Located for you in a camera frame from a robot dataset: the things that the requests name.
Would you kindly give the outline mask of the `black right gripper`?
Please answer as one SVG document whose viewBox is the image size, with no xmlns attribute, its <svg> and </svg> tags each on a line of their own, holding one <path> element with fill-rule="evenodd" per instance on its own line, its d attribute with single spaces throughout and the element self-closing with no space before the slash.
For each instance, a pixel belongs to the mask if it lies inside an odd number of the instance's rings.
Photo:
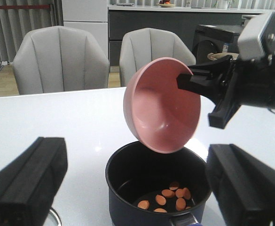
<svg viewBox="0 0 275 226">
<path fill-rule="evenodd" d="M 242 105 L 275 110 L 275 55 L 261 59 L 233 62 L 232 76 L 226 91 L 221 76 L 208 79 L 203 75 L 220 75 L 230 68 L 231 55 L 189 66 L 191 74 L 179 74 L 177 87 L 211 100 L 214 110 L 208 114 L 211 127 L 224 129 Z"/>
</svg>

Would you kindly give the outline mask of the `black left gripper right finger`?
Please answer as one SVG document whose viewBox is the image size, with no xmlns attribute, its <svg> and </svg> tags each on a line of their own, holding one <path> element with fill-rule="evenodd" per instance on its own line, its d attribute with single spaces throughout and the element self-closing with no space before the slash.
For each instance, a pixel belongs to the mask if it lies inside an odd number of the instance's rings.
<svg viewBox="0 0 275 226">
<path fill-rule="evenodd" d="M 206 176 L 227 226 L 275 226 L 274 169 L 234 144 L 213 144 Z"/>
</svg>

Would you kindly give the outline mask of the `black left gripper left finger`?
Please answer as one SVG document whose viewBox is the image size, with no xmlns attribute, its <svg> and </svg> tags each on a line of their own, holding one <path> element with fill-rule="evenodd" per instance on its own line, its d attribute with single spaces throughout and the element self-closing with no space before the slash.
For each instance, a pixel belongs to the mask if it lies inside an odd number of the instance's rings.
<svg viewBox="0 0 275 226">
<path fill-rule="evenodd" d="M 43 226 L 67 169 L 64 138 L 37 138 L 0 170 L 0 226 Z"/>
</svg>

